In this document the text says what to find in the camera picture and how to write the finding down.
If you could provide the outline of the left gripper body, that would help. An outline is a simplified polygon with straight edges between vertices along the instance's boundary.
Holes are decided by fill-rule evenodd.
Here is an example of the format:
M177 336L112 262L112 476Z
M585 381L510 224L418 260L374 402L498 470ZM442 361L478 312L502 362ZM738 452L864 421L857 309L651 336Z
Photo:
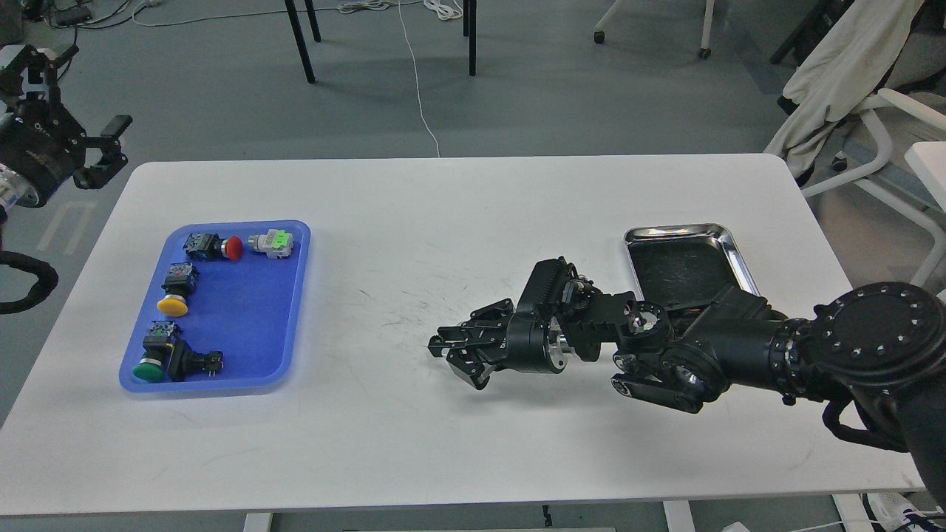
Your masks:
M2 118L2 178L16 204L41 208L85 162L85 130L60 102L20 100Z

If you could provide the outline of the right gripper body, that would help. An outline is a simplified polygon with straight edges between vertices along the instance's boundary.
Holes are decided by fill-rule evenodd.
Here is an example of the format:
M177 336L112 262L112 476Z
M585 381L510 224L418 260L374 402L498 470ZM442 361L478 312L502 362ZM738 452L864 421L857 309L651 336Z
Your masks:
M503 367L525 373L561 373L568 354L562 336L557 317L544 320L534 314L515 313L506 329Z

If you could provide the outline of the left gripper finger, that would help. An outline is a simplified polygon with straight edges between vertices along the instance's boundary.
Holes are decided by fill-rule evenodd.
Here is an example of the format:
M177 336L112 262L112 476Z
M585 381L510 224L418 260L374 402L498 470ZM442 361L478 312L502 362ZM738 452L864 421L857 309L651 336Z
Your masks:
M2 118L38 117L71 119L73 115L61 101L58 71L70 64L78 45L71 44L61 52L33 45L2 47L1 92Z
M75 186L84 191L104 188L125 168L128 158L122 152L121 135L132 124L131 115L115 115L98 136L82 134L75 147L85 155L86 149L97 149L101 158L91 166L79 166L73 173Z

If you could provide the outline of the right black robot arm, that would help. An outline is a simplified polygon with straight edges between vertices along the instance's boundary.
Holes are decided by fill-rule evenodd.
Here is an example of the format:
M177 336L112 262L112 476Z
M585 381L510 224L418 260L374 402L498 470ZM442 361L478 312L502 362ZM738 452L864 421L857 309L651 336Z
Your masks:
M430 337L432 356L476 390L493 372L558 374L565 357L617 347L611 378L622 396L698 413L739 384L772 390L792 406L825 402L838 439L911 454L930 495L944 504L944 303L922 287L855 287L788 318L757 294L723 287L673 310L633 292L608 294L565 257L535 264L517 304L473 310Z

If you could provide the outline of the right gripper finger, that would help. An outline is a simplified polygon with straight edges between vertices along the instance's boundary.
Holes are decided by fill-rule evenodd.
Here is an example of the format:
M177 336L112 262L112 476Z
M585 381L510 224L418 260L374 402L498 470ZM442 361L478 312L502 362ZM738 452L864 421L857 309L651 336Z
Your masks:
M450 350L498 348L506 339L514 307L511 299L501 299L480 309L456 326L439 327L428 340L432 355L446 355Z
M483 390L493 371L506 368L509 350L501 348L446 348L446 361L454 374L476 390Z

